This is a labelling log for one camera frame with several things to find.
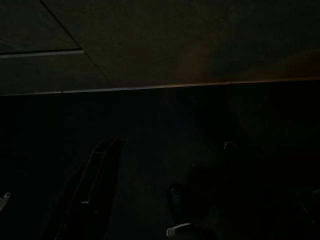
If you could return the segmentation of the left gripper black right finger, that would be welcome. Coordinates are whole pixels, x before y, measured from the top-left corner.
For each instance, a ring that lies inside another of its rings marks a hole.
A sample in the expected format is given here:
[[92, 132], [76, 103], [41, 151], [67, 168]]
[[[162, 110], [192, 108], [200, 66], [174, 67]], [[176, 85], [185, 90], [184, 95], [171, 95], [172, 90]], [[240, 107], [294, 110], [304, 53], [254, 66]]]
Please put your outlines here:
[[253, 223], [250, 231], [257, 230], [255, 240], [314, 240], [316, 224], [312, 215], [299, 198], [287, 187], [270, 180], [265, 180], [263, 174], [254, 170], [257, 163], [250, 155], [233, 142], [224, 143], [224, 153], [228, 160], [237, 160], [245, 164], [251, 162], [241, 171], [240, 180], [244, 194], [244, 207], [248, 215], [251, 211]]

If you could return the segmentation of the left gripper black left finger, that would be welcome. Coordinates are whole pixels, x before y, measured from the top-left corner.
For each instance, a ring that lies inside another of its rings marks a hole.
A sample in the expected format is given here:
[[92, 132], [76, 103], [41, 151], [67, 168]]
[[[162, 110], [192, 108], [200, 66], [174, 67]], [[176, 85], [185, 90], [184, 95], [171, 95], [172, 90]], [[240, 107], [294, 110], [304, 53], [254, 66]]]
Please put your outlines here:
[[124, 141], [102, 141], [68, 182], [49, 223], [51, 240], [102, 240], [114, 205]]

